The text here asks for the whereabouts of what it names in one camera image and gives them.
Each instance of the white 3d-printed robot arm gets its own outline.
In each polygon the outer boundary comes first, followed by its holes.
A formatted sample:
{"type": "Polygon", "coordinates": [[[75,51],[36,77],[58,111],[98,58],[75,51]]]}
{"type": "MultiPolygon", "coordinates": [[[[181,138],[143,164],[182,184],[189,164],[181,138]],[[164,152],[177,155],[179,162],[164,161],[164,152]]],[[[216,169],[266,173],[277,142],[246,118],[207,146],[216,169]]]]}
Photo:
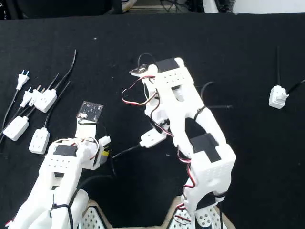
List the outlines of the white 3d-printed robot arm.
{"type": "Polygon", "coordinates": [[[73,228],[77,228],[89,200],[88,194],[80,189],[71,203],[81,171],[83,168],[94,170],[99,167],[102,151],[109,142],[108,136],[98,142],[92,137],[53,142],[28,199],[20,207],[9,229],[69,229],[68,206],[73,228]],[[68,156],[68,151],[75,155],[68,156]]]}
{"type": "MultiPolygon", "coordinates": [[[[162,71],[156,64],[149,65],[146,69],[132,70],[131,74],[144,78],[142,82],[147,86],[149,96],[155,92],[157,95],[146,103],[145,114],[152,118],[156,125],[161,126],[163,131],[158,133],[150,130],[141,139],[142,146],[151,147],[166,138],[166,133],[172,135],[173,143],[187,158],[189,158],[189,173],[191,178],[183,188],[183,204],[194,218],[195,212],[199,210],[199,201],[208,193],[215,196],[225,193],[231,183],[231,171],[235,163],[236,156],[231,147],[226,143],[212,112],[206,108],[201,100],[193,79],[189,74],[181,58],[165,60],[162,71]],[[185,133],[185,119],[194,119],[207,134],[211,134],[217,142],[214,147],[219,159],[211,161],[207,152],[194,151],[193,145],[185,133]]],[[[223,196],[216,197],[216,203],[224,199],[223,196]]]]}

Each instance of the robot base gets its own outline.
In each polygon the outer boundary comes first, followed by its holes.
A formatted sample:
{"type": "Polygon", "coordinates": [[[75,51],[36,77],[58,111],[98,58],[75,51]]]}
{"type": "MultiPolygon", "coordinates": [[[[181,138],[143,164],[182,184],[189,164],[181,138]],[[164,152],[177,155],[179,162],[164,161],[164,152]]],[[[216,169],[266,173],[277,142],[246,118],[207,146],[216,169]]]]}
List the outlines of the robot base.
{"type": "MultiPolygon", "coordinates": [[[[187,221],[183,221],[180,218],[176,218],[177,221],[174,219],[175,215],[190,218],[186,210],[176,210],[176,206],[180,203],[180,201],[180,197],[176,197],[173,200],[161,226],[145,227],[145,229],[190,229],[191,224],[186,224],[187,221]]],[[[203,208],[197,211],[196,218],[196,229],[220,229],[219,209],[216,206],[203,208]]],[[[235,229],[233,223],[224,213],[223,223],[224,229],[235,229]]],[[[90,200],[88,203],[88,209],[84,214],[81,223],[79,224],[79,229],[114,229],[114,227],[109,223],[100,206],[95,201],[90,200]]],[[[125,229],[143,229],[143,227],[125,229]]]]}

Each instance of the wooden base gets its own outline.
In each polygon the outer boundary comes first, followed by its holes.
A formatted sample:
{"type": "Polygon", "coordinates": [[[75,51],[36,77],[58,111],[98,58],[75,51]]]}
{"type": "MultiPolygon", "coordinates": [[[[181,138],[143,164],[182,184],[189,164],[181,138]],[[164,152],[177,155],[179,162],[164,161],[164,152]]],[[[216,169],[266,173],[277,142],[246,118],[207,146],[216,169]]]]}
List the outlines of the wooden base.
{"type": "MultiPolygon", "coordinates": [[[[173,217],[173,214],[176,210],[176,206],[178,204],[180,204],[181,198],[179,197],[175,197],[175,199],[173,200],[170,209],[167,212],[167,215],[165,217],[165,220],[163,222],[163,224],[161,226],[152,226],[152,227],[135,227],[135,228],[128,228],[128,227],[124,227],[124,228],[116,228],[116,229],[167,229],[169,223],[171,222],[171,219],[173,217]]],[[[113,229],[114,227],[109,223],[109,221],[107,220],[105,214],[103,213],[102,209],[100,208],[100,206],[94,201],[94,200],[89,200],[88,202],[88,206],[96,206],[97,209],[99,210],[100,215],[102,216],[102,219],[104,221],[104,223],[106,224],[107,229],[113,229]]],[[[217,213],[219,214],[219,209],[218,207],[214,207],[215,210],[217,211],[217,213]]],[[[228,229],[236,229],[236,227],[233,225],[233,223],[228,219],[228,217],[223,213],[223,222],[226,225],[226,227],[228,229]]]]}

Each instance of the white connector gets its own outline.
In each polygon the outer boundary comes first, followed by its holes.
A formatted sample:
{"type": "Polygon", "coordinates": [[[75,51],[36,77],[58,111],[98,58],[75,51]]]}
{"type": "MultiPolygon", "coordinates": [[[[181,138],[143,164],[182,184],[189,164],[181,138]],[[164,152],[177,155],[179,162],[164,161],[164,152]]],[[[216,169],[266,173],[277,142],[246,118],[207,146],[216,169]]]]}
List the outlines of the white connector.
{"type": "Polygon", "coordinates": [[[37,129],[30,142],[29,150],[34,154],[44,154],[49,142],[50,133],[47,128],[37,129]]]}
{"type": "Polygon", "coordinates": [[[20,106],[23,107],[23,108],[24,108],[24,107],[29,103],[29,101],[31,101],[31,99],[32,99],[32,93],[30,92],[30,90],[31,90],[31,87],[29,88],[28,91],[25,91],[25,92],[24,92],[23,100],[22,100],[22,102],[21,102],[21,104],[20,104],[20,106]]]}
{"type": "Polygon", "coordinates": [[[274,86],[271,89],[269,97],[269,106],[281,109],[285,106],[286,99],[289,95],[286,94],[286,89],[279,85],[274,86]]]}
{"type": "Polygon", "coordinates": [[[35,102],[35,107],[38,110],[47,113],[47,111],[54,104],[56,99],[57,99],[56,90],[48,89],[44,93],[42,93],[42,95],[39,98],[37,98],[35,102]]]}
{"type": "Polygon", "coordinates": [[[29,102],[29,106],[33,106],[35,102],[41,97],[42,93],[44,92],[44,89],[40,92],[40,85],[37,87],[37,89],[33,90],[32,93],[32,99],[29,102]]]}
{"type": "Polygon", "coordinates": [[[22,73],[18,75],[18,84],[16,89],[21,90],[22,86],[29,80],[29,74],[30,71],[27,71],[26,74],[24,74],[24,70],[22,70],[22,73]]]}
{"type": "Polygon", "coordinates": [[[17,116],[3,131],[3,134],[13,141],[17,141],[19,137],[28,128],[29,122],[26,116],[17,116]]]}
{"type": "Polygon", "coordinates": [[[159,133],[156,129],[151,129],[141,136],[140,145],[150,148],[166,139],[166,134],[159,133]]]}

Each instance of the black table surface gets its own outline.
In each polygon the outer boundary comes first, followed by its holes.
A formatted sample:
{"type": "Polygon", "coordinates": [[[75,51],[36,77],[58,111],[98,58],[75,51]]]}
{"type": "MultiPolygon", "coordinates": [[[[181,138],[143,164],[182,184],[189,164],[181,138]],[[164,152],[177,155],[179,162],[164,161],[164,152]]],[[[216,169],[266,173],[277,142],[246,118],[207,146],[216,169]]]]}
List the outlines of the black table surface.
{"type": "MultiPolygon", "coordinates": [[[[117,153],[137,144],[151,128],[144,107],[121,100],[121,91],[135,80],[128,71],[139,54],[150,52],[157,60],[182,57],[196,86],[216,82],[205,91],[206,104],[234,107],[213,110],[237,156],[225,214],[237,228],[303,228],[305,87],[290,95],[282,110],[269,107],[268,99],[276,84],[277,45],[282,86],[289,88],[304,77],[304,28],[304,14],[1,21],[0,117],[22,69],[30,70],[23,89],[45,87],[57,72],[68,70],[76,48],[71,85],[50,120],[51,141],[74,136],[76,114],[86,100],[105,105],[97,137],[104,133],[104,123],[117,153]]],[[[143,87],[135,87],[129,98],[143,100],[143,87]]],[[[28,146],[45,117],[36,111],[23,136],[17,142],[6,139],[1,150],[1,223],[16,214],[38,176],[43,156],[32,154],[28,146]]],[[[97,180],[84,189],[115,227],[160,225],[187,178],[175,153],[170,139],[131,152],[115,161],[117,179],[97,180]]],[[[105,165],[84,170],[81,179],[110,173],[105,165]]]]}

